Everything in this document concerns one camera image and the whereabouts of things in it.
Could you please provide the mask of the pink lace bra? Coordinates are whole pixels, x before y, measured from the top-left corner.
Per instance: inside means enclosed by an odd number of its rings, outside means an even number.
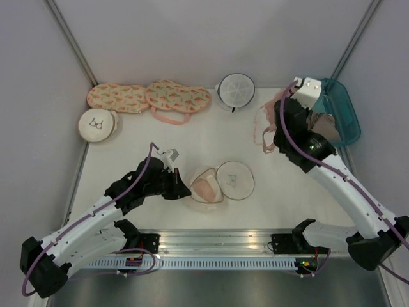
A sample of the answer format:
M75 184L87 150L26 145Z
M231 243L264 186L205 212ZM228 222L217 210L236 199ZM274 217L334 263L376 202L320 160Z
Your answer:
M295 91L295 87L292 87L289 92L281 89L272 100L264 103L256 111L253 120L253 142L255 145L261 146L265 154L272 153L275 148L273 142L276 131L274 105L280 101L283 94L285 94L285 97L290 97Z

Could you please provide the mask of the beige round laundry bag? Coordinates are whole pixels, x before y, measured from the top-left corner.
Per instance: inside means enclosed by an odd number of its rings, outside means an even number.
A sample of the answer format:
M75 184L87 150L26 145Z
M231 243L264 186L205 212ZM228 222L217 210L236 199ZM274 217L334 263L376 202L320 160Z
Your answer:
M201 166L192 174L187 205L200 212L224 207L229 201L243 201L254 191L251 169L242 162L226 161L217 167Z

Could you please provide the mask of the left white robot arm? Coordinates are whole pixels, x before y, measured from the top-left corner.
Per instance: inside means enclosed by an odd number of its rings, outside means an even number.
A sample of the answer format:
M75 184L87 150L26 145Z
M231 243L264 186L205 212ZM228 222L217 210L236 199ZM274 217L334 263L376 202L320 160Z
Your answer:
M180 200L190 195L171 162L145 158L80 217L42 239L29 237L22 243L22 295L48 298L93 260L109 253L139 251L139 230L125 216L151 196Z

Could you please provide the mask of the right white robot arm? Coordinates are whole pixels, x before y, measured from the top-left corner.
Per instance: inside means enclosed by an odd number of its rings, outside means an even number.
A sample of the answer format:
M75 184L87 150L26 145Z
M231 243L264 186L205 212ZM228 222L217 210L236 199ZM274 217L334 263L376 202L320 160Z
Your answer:
M326 248L348 253L361 268L373 271L401 245L408 245L408 216L398 217L371 196L321 134L309 130L309 110L292 98L274 104L280 153L315 179L347 213L352 227L306 219L292 231L292 246L305 253Z

